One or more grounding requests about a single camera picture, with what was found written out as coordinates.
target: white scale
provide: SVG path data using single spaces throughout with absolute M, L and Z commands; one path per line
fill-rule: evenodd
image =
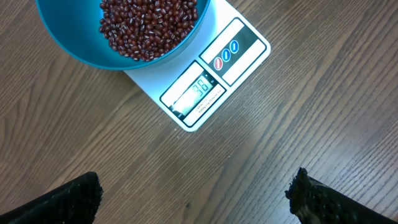
M 125 71 L 186 131 L 203 125 L 271 52 L 226 0 L 211 0 L 200 26 L 172 60 Z

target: blue bowl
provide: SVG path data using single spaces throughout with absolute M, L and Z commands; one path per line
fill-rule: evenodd
M 167 61 L 179 54 L 195 37 L 211 0 L 198 0 L 198 20 L 193 30 L 176 48 L 151 62 L 135 62 L 120 56 L 99 32 L 101 0 L 36 0 L 37 9 L 48 32 L 59 46 L 88 65 L 107 70 L 132 70 Z

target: red button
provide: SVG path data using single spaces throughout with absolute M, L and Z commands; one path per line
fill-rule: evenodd
M 217 71 L 220 71 L 220 70 L 223 68 L 223 60 L 222 60 L 221 58 L 217 57 L 217 58 L 214 60 L 214 68 L 215 68 Z

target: table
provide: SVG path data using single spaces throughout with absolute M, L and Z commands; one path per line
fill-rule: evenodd
M 0 213 L 89 170 L 95 223 L 298 223 L 298 171 L 398 220 L 398 2 L 232 0 L 272 53 L 196 133 L 0 2 Z

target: adzuki bean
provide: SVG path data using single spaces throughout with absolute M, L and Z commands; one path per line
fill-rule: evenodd
M 102 0 L 99 31 L 120 56 L 150 62 L 193 30 L 197 0 Z

